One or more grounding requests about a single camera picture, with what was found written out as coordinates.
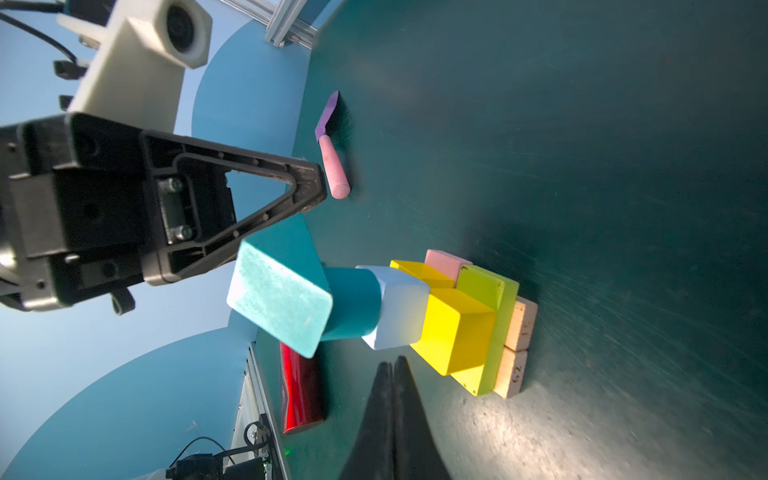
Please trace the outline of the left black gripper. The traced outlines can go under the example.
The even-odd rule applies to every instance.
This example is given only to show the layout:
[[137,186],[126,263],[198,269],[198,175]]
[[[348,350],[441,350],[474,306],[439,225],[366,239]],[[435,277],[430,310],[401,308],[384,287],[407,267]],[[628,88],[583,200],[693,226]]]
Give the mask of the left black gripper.
[[305,160],[85,113],[6,125],[1,303],[48,311],[107,295],[130,312],[143,277],[164,285],[207,273],[246,236],[326,196],[321,167]]

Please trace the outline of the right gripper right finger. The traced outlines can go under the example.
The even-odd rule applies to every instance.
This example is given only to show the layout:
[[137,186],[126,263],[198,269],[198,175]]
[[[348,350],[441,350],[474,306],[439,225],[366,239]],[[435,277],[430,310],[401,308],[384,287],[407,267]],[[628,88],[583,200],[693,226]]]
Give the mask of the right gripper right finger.
[[397,358],[393,374],[395,478],[450,479],[404,356]]

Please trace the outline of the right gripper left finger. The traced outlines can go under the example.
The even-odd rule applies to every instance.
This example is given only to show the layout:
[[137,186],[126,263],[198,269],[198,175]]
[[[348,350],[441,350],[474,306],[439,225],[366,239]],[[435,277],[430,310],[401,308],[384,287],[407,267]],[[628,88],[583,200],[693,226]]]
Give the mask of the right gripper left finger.
[[382,362],[340,479],[394,479],[393,368]]

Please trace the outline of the teal house-shaped block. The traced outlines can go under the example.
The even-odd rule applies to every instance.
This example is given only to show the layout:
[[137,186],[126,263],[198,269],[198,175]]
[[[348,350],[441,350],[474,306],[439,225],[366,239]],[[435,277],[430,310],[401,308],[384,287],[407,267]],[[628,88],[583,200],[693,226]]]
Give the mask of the teal house-shaped block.
[[303,215],[243,239],[227,304],[301,356],[315,355],[333,297]]

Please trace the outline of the tan wood block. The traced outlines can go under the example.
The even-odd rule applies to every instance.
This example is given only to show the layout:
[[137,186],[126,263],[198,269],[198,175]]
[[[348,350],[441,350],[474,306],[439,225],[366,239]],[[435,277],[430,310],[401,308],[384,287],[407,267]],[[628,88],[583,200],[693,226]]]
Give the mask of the tan wood block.
[[517,297],[511,316],[505,346],[513,351],[524,351],[529,348],[538,305],[535,302]]
[[504,348],[493,391],[504,399],[519,394],[525,374],[528,351]]

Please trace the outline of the yellow cube block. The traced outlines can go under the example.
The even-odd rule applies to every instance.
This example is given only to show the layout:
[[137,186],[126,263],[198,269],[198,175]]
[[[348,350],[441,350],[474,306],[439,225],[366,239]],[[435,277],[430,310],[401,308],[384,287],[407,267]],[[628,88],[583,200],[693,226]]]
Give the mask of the yellow cube block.
[[421,338],[411,347],[442,376],[479,366],[494,319],[492,309],[459,290],[432,290]]
[[453,289],[455,287],[455,279],[422,262],[391,260],[390,267],[423,281],[431,289]]

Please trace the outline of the light blue cube block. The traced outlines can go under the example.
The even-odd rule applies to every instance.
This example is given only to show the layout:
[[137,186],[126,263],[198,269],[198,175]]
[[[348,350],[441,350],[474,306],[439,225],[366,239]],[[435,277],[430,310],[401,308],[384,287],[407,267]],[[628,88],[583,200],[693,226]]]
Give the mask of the light blue cube block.
[[380,286],[381,309],[376,328],[362,337],[373,350],[409,346],[420,340],[430,286],[401,270],[358,265],[371,271]]

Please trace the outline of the teal cylinder block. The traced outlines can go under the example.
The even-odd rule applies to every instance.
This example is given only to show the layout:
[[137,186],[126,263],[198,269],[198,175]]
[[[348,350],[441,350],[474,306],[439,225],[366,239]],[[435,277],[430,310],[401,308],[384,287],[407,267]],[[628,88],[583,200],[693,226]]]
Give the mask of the teal cylinder block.
[[333,307],[322,341],[361,338],[377,326],[381,311],[381,287],[367,269],[325,268]]

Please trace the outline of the lime green rectangular block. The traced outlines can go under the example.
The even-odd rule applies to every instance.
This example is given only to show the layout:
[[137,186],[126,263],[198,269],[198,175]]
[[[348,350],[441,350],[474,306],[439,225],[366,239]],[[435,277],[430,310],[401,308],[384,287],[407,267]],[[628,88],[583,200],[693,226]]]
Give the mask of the lime green rectangular block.
[[465,265],[459,273],[457,289],[492,309],[495,314],[483,363],[452,375],[476,397],[491,393],[496,384],[519,288],[518,281],[477,265]]

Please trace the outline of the pink rectangular block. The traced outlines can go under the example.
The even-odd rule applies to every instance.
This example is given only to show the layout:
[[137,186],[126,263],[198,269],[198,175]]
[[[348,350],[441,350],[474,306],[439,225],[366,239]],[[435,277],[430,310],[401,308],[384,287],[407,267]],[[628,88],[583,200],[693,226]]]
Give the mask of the pink rectangular block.
[[428,249],[424,263],[457,283],[461,269],[472,262],[446,251]]

